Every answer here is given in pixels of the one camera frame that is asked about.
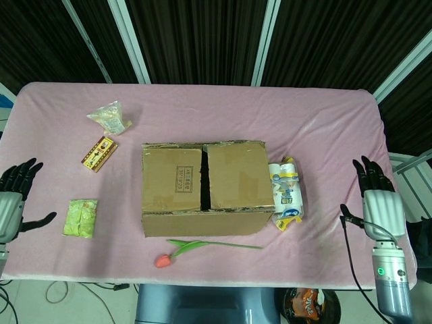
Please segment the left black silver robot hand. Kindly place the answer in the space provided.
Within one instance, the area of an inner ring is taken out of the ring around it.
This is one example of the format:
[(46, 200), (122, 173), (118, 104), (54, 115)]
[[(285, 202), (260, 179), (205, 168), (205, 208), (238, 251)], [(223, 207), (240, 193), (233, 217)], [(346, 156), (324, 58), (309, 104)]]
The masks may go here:
[(44, 218), (24, 222), (24, 206), (33, 180), (42, 169), (43, 162), (33, 157), (19, 165), (12, 165), (1, 175), (1, 244), (15, 240), (19, 233), (48, 225), (57, 213), (50, 212)]

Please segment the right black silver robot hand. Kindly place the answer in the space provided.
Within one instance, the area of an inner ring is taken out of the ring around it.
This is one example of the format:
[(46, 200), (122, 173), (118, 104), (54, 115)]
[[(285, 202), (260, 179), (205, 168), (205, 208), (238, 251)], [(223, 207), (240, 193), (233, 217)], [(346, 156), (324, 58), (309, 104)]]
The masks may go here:
[(376, 242), (397, 244), (405, 235), (405, 215), (400, 194), (378, 163), (362, 156), (360, 161), (354, 159), (352, 164), (362, 198), (362, 217), (355, 216), (345, 204), (341, 204), (341, 222), (358, 226)]

